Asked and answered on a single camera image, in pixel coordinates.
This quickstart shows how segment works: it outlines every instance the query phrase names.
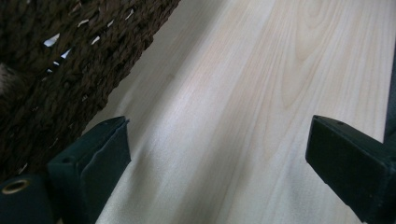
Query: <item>light wood surface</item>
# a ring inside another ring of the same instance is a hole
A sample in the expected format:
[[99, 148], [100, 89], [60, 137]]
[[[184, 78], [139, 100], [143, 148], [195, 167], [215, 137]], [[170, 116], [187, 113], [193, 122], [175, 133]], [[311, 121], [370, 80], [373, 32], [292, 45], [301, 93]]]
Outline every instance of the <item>light wood surface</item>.
[[360, 223], [304, 159], [314, 114], [382, 140], [393, 0], [182, 0], [88, 129], [132, 162], [98, 223]]

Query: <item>clamp jaw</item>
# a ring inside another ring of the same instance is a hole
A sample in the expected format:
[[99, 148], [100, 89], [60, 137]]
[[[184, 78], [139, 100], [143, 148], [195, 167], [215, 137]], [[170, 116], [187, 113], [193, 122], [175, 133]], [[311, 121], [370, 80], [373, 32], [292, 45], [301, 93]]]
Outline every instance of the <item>clamp jaw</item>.
[[131, 161], [124, 117], [96, 125], [48, 165], [0, 185], [0, 223], [94, 223]]
[[341, 121], [314, 116], [305, 158], [362, 222], [395, 222], [396, 136], [382, 144]]

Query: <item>metal grommet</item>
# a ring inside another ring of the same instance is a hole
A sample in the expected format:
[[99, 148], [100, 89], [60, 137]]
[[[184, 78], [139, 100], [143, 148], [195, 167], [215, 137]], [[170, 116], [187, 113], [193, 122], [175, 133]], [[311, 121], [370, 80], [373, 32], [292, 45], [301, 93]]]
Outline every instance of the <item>metal grommet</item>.
[[12, 183], [7, 184], [1, 190], [3, 194], [13, 194], [26, 189], [30, 185], [30, 181], [27, 179], [16, 180]]

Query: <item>wicker basket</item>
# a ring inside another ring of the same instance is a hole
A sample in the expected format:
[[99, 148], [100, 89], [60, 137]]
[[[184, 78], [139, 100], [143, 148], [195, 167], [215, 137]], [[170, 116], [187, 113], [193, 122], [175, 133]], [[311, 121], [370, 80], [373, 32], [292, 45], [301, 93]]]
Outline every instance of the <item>wicker basket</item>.
[[81, 135], [178, 1], [0, 2], [0, 182]]

